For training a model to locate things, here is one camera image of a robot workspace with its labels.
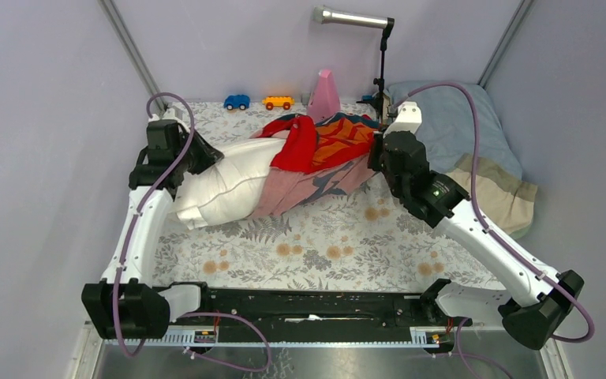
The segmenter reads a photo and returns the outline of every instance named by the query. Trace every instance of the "silver microphone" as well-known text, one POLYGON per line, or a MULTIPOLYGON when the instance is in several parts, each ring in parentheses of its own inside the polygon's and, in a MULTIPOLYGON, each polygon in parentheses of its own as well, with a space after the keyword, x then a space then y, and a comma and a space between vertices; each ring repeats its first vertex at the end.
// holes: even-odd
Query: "silver microphone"
POLYGON ((386 17, 343 12, 327 6, 316 6, 312 11, 312 19, 320 24, 345 24, 377 29, 385 29, 389 25, 389 20, 386 17))

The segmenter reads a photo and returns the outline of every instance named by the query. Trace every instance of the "white enclosure wall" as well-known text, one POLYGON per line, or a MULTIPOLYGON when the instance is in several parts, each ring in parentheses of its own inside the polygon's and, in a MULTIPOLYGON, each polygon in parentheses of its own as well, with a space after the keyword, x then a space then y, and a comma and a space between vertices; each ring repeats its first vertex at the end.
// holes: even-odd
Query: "white enclosure wall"
POLYGON ((188 99, 310 92, 332 69, 341 97, 375 90, 382 31, 311 22, 314 6, 393 17, 386 82, 477 82, 519 0, 116 0, 159 87, 188 99))
POLYGON ((97 1, 0 0, 0 378, 60 378, 148 95, 97 1))
MULTIPOLYGON (((537 2, 489 94, 526 179, 541 186, 522 243, 586 281, 597 335, 567 345, 574 377, 606 377, 606 2, 537 2)), ((570 319, 564 334, 581 335, 581 317, 570 319)))

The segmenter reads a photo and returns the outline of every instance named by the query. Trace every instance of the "metal floor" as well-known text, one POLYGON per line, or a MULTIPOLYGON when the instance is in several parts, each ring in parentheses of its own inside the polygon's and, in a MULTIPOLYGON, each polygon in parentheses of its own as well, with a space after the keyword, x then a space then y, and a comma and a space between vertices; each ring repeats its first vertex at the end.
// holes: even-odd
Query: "metal floor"
MULTIPOLYGON (((485 355, 504 365, 515 379, 546 378, 539 351, 516 343, 505 332, 462 332, 463 351, 485 355)), ((232 363, 258 367, 265 363, 265 350, 217 347, 207 355, 232 363)), ((473 375, 457 357, 431 358, 421 349, 367 347, 274 348, 273 365, 265 373, 242 373, 200 359, 190 360, 180 347, 146 347, 136 358, 126 358, 119 347, 106 345, 95 379, 205 379, 205 378, 297 378, 297 379, 391 379, 454 378, 473 375)), ((507 377, 484 362, 469 359, 483 379, 507 377)))

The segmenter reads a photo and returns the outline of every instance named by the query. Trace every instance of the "floral bedsheet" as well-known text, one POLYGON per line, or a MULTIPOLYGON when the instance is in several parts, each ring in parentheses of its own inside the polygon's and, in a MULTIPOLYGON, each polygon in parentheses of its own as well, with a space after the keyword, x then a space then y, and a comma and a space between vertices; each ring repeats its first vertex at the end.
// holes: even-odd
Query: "floral bedsheet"
MULTIPOLYGON (((278 116, 253 103, 226 111, 192 103, 196 129, 213 145, 246 138, 278 116)), ((184 115, 180 103, 169 111, 184 115)), ((372 114, 343 104, 346 113, 372 114)), ((434 232, 394 203, 376 175, 349 196, 329 196, 279 217, 242 220, 189 231, 174 215, 156 250, 155 284, 201 280, 213 287, 422 292, 437 278, 503 288, 458 243, 434 232)))

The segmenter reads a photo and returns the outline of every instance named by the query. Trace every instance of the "orange toy car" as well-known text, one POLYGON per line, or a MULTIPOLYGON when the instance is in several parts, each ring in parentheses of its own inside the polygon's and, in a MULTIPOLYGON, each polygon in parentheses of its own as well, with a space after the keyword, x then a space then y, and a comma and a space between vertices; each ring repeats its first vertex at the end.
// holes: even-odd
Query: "orange toy car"
POLYGON ((268 109, 269 111, 274 107, 282 107, 284 109, 289 109, 292 105, 294 105, 294 98, 289 96, 268 96, 261 103, 264 103, 266 109, 268 109))

